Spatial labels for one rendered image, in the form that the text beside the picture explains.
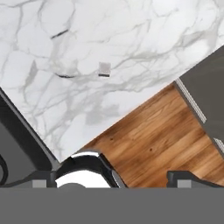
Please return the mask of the white sugar cube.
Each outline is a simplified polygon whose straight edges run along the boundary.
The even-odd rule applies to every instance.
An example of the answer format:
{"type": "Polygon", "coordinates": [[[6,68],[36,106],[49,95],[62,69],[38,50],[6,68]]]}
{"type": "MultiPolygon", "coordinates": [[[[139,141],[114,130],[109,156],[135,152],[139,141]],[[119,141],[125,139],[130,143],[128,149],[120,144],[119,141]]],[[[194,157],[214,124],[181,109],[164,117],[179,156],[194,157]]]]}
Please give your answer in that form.
{"type": "Polygon", "coordinates": [[[110,72],[111,72],[111,64],[110,63],[106,63],[106,62],[99,63],[99,70],[98,70],[99,76],[109,77],[110,72]]]}

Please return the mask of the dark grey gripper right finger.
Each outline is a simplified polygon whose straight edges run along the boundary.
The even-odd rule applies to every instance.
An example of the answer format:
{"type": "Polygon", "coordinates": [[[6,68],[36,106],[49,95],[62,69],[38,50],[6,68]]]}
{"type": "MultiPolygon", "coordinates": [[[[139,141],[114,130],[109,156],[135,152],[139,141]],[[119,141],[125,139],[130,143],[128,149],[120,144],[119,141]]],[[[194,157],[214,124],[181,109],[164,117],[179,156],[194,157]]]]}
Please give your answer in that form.
{"type": "Polygon", "coordinates": [[[166,177],[166,186],[170,188],[224,188],[224,185],[198,178],[190,171],[168,171],[166,177]]]}

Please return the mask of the black hob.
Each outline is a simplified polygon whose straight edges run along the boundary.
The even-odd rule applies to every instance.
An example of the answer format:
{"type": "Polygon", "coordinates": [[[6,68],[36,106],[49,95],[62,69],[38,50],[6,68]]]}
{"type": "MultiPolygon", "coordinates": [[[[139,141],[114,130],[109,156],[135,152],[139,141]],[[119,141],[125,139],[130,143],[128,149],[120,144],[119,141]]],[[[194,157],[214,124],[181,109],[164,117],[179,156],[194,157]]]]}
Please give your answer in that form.
{"type": "Polygon", "coordinates": [[[60,163],[0,88],[0,188],[60,163]]]}

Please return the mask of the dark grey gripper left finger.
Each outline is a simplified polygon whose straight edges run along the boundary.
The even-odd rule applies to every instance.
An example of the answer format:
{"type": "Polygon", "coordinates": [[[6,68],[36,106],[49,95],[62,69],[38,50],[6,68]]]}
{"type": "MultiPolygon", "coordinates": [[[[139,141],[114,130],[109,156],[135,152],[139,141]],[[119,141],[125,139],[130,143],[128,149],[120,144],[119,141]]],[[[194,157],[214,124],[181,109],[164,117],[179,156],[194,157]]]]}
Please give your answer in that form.
{"type": "Polygon", "coordinates": [[[56,188],[54,171],[34,171],[27,177],[18,181],[5,184],[3,188],[18,187],[18,188],[56,188]]]}

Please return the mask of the dark grey cupboard front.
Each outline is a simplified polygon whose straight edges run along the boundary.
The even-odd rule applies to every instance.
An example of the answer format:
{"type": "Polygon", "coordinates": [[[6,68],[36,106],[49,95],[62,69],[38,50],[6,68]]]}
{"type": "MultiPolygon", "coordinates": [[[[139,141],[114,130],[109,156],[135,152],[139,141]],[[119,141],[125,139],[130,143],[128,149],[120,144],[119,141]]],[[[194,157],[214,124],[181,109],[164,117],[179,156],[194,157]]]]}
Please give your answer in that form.
{"type": "Polygon", "coordinates": [[[224,45],[179,78],[206,116],[205,123],[174,81],[177,90],[224,158],[224,45]]]}

